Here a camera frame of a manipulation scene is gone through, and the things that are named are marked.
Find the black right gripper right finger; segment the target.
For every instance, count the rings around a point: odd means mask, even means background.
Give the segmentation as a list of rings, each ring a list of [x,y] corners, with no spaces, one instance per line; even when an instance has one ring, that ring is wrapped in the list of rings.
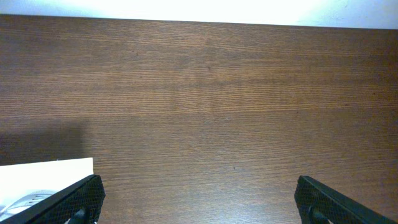
[[[302,224],[397,224],[306,175],[298,178],[294,199]]]

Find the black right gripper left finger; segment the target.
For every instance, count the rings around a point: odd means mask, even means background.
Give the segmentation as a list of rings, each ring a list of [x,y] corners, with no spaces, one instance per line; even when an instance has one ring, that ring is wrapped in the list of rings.
[[[97,223],[106,194],[99,175],[88,175],[1,224]]]

